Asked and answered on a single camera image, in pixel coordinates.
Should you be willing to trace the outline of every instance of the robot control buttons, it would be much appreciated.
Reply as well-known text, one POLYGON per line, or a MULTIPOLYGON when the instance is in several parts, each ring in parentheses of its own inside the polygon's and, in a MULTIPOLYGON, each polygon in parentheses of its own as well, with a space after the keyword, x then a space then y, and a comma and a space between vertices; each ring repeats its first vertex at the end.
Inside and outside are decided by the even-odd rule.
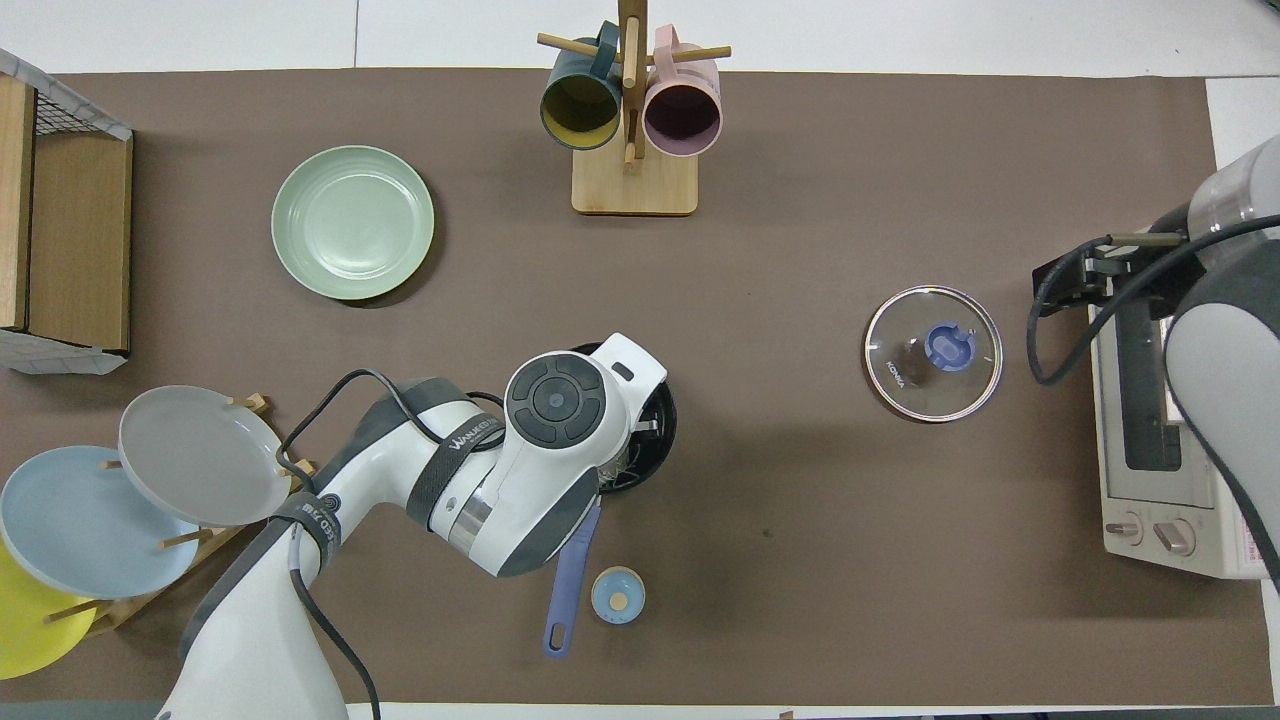
POLYGON ((511 383, 507 409, 516 432, 547 448, 577 445, 604 416, 604 383, 589 360, 548 355, 530 361, 511 383))

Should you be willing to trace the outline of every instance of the table surface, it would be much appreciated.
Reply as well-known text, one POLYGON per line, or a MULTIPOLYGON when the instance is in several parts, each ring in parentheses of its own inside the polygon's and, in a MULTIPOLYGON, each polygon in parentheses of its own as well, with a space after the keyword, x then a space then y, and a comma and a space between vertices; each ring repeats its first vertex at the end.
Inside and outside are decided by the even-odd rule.
MULTIPOLYGON (((611 628, 584 607, 552 662, 553 570, 493 580, 383 507, 316 597, 384 697, 1270 702, 1257 585, 1102 551, 1088 374, 1034 387, 1018 333, 1030 268, 1146 224, 1212 172, 1203 82, 730 74, 699 211, 634 219, 570 209, 570 158, 530 122, 544 79, 70 78, 138 133, 134 355, 104 378, 0 377, 0 475, 111 445, 157 384, 262 391, 288 429, 355 366, 500 389, 529 356, 622 331, 671 370, 680 437, 650 483, 607 500, 588 573, 635 568, 644 616, 611 628), (342 143, 399 154, 436 200, 426 264, 372 302, 310 293, 270 246, 280 181, 342 143), (972 293, 1006 336, 989 406, 942 427, 886 411, 859 360, 876 306, 925 282, 972 293)), ((1055 318, 1047 352, 1080 328, 1055 318)), ((374 396, 339 400, 302 451, 324 459, 374 396)), ((215 573, 0 693, 164 697, 215 573)))

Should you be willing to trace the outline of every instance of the green plate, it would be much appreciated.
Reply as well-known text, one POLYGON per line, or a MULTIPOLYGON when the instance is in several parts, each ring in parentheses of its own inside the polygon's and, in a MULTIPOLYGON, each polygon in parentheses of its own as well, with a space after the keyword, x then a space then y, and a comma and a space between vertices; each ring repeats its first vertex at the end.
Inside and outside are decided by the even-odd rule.
POLYGON ((271 208, 271 241, 284 269, 337 300, 398 287, 422 264, 434 232, 422 178, 396 155, 364 145, 308 158, 271 208))

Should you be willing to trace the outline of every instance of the wooden mug stand base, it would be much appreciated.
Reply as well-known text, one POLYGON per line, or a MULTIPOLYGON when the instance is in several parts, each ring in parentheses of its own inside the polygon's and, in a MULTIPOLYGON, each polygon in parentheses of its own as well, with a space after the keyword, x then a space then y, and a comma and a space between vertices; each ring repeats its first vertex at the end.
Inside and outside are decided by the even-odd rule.
POLYGON ((690 215, 698 209, 698 158, 646 152, 626 163, 630 128, 573 152, 573 209, 584 215, 690 215))

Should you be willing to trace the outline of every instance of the wooden peg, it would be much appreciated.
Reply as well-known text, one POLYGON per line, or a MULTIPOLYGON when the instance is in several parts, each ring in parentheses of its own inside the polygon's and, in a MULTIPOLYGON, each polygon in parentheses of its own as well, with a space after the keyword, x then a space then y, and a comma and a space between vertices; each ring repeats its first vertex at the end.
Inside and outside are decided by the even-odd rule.
POLYGON ((248 409, 255 415, 261 415, 271 409, 271 404, 262 397, 262 393, 255 392, 253 395, 241 398, 241 397, 228 397, 227 405, 239 405, 241 407, 248 409))
MULTIPOLYGON (((731 58, 733 55, 733 47, 730 45, 719 45, 717 47, 699 47, 698 50, 681 50, 680 53, 671 54, 672 63, 691 63, 694 60, 718 60, 721 58, 731 58)), ((653 64, 653 55, 646 58, 648 64, 653 64)))
POLYGON ((622 44, 622 87, 636 86, 636 73, 640 65, 640 54, 635 51, 640 40, 640 18, 632 15, 627 18, 627 35, 622 44))
MULTIPOLYGON (((297 462, 294 462, 294 465, 297 465, 298 468, 301 468, 302 471, 306 473, 307 477, 310 477, 310 478, 314 478, 315 474, 316 474, 316 470, 317 470, 315 462, 312 462, 310 460, 306 460, 306 459, 298 460, 297 462)), ((289 492, 294 492, 294 491, 297 491, 298 488, 302 487, 302 482, 298 480, 298 478, 293 473, 285 470, 284 468, 280 468, 279 470, 276 470, 275 474, 280 475, 282 478, 291 478, 292 479, 292 483, 289 484, 289 492)))
POLYGON ((109 600, 90 600, 90 601, 82 602, 79 605, 73 605, 73 606, 68 607, 67 610, 59 610, 58 612, 54 612, 51 615, 45 615, 45 624, 49 625, 50 623, 56 623, 56 621, 59 621, 59 620, 61 620, 64 618, 70 618, 72 615, 79 615, 81 612, 88 612, 90 610, 97 610, 99 607, 102 607, 104 605, 108 605, 109 602, 111 602, 111 601, 109 601, 109 600))
MULTIPOLYGON (((630 35, 627 36, 627 42, 630 42, 630 35)), ((548 35, 545 32, 538 33, 538 44, 545 45, 547 47, 554 47, 557 50, 568 50, 570 53, 577 53, 579 55, 586 55, 588 58, 595 58, 595 46, 588 45, 585 42, 579 42, 576 40, 568 40, 556 35, 548 35)), ((733 47, 730 45, 717 45, 716 47, 699 47, 698 50, 681 50, 680 53, 672 53, 671 60, 673 63, 690 63, 694 60, 719 60, 722 58, 732 58, 733 47)), ((622 53, 613 56, 614 63, 623 63, 625 58, 622 53)), ((644 64, 646 67, 653 67, 653 55, 644 56, 644 64)), ((622 78, 622 85, 626 87, 635 87, 635 83, 626 85, 626 76, 622 78)))
POLYGON ((545 45, 548 47, 556 47, 557 50, 568 50, 570 53, 577 53, 579 55, 586 55, 588 58, 595 58, 594 45, 588 45, 585 42, 579 42, 576 40, 568 40, 566 37, 548 35, 545 32, 538 33, 538 44, 545 45))
POLYGON ((200 528, 198 530, 182 534, 175 538, 163 539, 156 543, 156 547, 159 547, 160 550, 169 550, 170 547, 179 546, 184 542, 202 541, 202 539, 209 539, 211 537, 214 537, 214 530, 209 528, 200 528))

